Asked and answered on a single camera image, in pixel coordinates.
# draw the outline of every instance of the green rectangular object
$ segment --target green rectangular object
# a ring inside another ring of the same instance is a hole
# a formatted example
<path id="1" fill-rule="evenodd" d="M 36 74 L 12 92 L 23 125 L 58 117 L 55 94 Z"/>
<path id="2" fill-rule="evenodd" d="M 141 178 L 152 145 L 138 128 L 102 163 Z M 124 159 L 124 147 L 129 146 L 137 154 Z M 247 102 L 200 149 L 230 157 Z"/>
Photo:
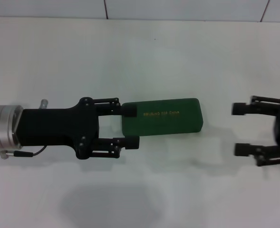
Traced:
<path id="1" fill-rule="evenodd" d="M 203 126 L 200 103 L 196 98 L 128 104 L 136 104 L 137 117 L 122 116 L 124 136 L 195 133 Z"/>

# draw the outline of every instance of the silver metal cylinder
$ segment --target silver metal cylinder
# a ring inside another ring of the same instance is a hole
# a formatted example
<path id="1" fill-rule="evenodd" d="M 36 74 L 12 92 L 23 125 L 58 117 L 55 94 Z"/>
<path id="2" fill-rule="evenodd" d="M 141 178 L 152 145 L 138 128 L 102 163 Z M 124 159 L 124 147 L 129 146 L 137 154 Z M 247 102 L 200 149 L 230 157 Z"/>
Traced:
<path id="1" fill-rule="evenodd" d="M 22 110 L 20 105 L 0 105 L 0 152 L 21 148 L 15 132 Z"/>

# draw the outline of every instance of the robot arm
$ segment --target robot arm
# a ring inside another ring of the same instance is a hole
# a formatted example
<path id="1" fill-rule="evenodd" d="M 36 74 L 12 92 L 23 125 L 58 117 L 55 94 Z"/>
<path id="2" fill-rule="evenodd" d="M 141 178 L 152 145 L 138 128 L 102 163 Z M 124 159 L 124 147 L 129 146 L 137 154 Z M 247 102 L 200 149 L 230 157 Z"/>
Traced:
<path id="1" fill-rule="evenodd" d="M 83 97 L 68 109 L 23 109 L 19 105 L 0 106 L 0 155 L 32 157 L 38 153 L 21 152 L 22 146 L 66 145 L 79 159 L 119 158 L 121 148 L 139 148 L 139 137 L 101 139 L 98 117 L 123 115 L 136 117 L 136 106 L 122 105 L 118 98 L 93 100 Z"/>
<path id="2" fill-rule="evenodd" d="M 264 114 L 275 116 L 276 146 L 258 146 L 247 143 L 235 145 L 235 156 L 253 155 L 257 166 L 280 164 L 280 99 L 253 96 L 250 104 L 234 103 L 232 115 Z"/>

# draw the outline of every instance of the black cable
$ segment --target black cable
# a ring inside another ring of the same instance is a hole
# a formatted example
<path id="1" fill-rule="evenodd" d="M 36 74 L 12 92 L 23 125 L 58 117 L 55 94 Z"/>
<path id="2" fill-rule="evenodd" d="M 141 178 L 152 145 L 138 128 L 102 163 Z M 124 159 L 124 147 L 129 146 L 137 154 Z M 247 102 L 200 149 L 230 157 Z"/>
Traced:
<path id="1" fill-rule="evenodd" d="M 43 148 L 41 148 L 39 151 L 37 151 L 36 153 L 32 153 L 32 152 L 26 152 L 26 151 L 14 151 L 14 157 L 34 157 L 40 153 L 42 153 L 45 148 L 47 146 L 44 146 Z"/>
<path id="2" fill-rule="evenodd" d="M 47 146 L 44 146 L 43 148 L 41 148 L 41 149 L 40 149 L 39 151 L 37 151 L 36 153 L 33 153 L 33 156 L 36 156 L 36 155 L 42 153 L 42 152 L 45 150 L 46 147 L 47 147 Z"/>

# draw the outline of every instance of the tile grout line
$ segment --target tile grout line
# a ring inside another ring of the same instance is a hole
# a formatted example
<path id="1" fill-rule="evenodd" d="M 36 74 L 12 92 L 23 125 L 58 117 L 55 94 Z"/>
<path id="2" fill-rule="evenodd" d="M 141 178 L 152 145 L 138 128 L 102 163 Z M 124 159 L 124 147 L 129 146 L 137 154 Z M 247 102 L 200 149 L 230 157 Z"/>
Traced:
<path id="1" fill-rule="evenodd" d="M 105 6 L 106 19 L 109 19 L 109 18 L 108 18 L 108 13 L 107 13 L 106 0 L 104 0 L 104 6 Z"/>
<path id="2" fill-rule="evenodd" d="M 262 17 L 261 17 L 260 22 L 262 22 L 262 20 L 263 20 L 263 18 L 264 18 L 264 14 L 265 14 L 265 12 L 267 11 L 267 8 L 268 8 L 268 6 L 269 6 L 269 3 L 270 3 L 270 0 L 268 0 L 268 3 L 267 3 L 267 5 L 266 5 L 266 7 L 265 7 L 265 9 L 264 9 L 264 12 L 263 12 L 263 15 L 262 15 Z"/>

